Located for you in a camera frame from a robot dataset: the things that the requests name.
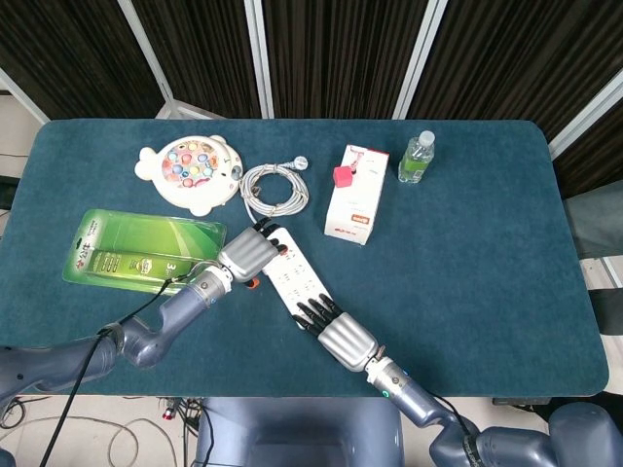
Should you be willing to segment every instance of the green bottle label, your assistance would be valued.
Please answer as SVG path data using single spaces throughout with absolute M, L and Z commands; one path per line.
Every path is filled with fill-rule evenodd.
M 428 162 L 411 161 L 409 159 L 405 159 L 404 162 L 405 162 L 404 164 L 405 170 L 409 172 L 415 172 L 417 170 L 426 170 L 426 168 L 428 167 Z

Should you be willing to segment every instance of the white power cord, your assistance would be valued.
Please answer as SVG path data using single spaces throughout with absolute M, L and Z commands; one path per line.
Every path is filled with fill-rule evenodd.
M 240 181 L 240 194 L 244 199 L 246 212 L 255 224 L 257 220 L 253 217 L 251 210 L 268 217 L 290 216 L 301 212 L 310 199 L 308 187 L 301 176 L 294 170 L 305 170 L 308 168 L 308 160 L 303 156 L 297 157 L 293 162 L 286 163 L 267 163 L 249 169 Z M 286 202 L 276 205 L 266 204 L 258 198 L 259 188 L 255 185 L 258 180 L 269 173 L 276 173 L 292 184 L 292 196 Z

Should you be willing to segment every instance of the power strip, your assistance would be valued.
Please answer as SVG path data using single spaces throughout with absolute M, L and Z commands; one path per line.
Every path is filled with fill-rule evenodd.
M 288 251 L 268 263 L 263 269 L 264 274 L 273 283 L 290 314 L 306 317 L 297 303 L 307 304 L 308 299 L 318 299 L 320 294 L 331 296 L 287 229 L 280 227 L 269 238 L 277 238 Z

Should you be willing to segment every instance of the black curtain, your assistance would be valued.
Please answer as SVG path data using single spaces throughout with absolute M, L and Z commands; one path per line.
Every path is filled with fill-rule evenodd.
M 387 119 L 426 0 L 264 0 L 276 118 Z
M 563 198 L 623 180 L 623 101 L 556 158 L 554 168 Z
M 411 119 L 526 119 L 548 140 L 623 68 L 623 1 L 451 0 Z
M 242 0 L 133 0 L 176 99 L 261 118 Z
M 51 119 L 154 118 L 164 104 L 116 0 L 1 0 L 0 67 Z

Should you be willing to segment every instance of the green blister package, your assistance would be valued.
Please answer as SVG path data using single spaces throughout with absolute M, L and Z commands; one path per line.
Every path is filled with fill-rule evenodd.
M 216 260 L 226 228 L 218 222 L 91 209 L 74 236 L 63 279 L 157 293 L 166 279 Z M 173 283 L 173 295 L 185 284 Z

